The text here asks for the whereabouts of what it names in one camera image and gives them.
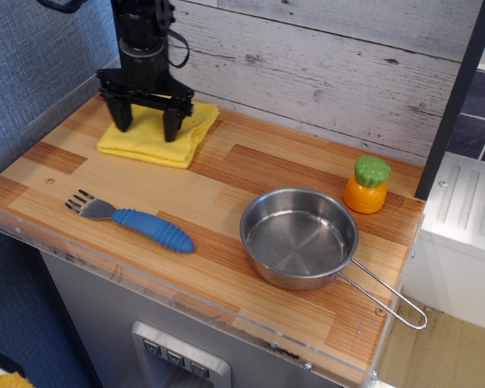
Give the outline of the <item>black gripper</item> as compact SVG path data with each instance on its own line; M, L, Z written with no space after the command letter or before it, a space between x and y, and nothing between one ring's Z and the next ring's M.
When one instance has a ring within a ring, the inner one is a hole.
M185 116L193 112L194 92L171 76L169 41L158 38L156 45L139 49L121 39L120 67L97 72L104 97L116 127L125 133L132 123L133 104L165 111L166 142L173 142Z

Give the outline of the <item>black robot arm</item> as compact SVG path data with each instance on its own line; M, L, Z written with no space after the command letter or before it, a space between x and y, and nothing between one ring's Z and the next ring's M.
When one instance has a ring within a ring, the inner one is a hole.
M113 1L120 67L97 72L99 93L117 128L125 132L132 122L133 104L163 112L165 141L173 142L183 119L193 112L193 89L174 79L169 39L188 42L171 30L175 7L168 1Z

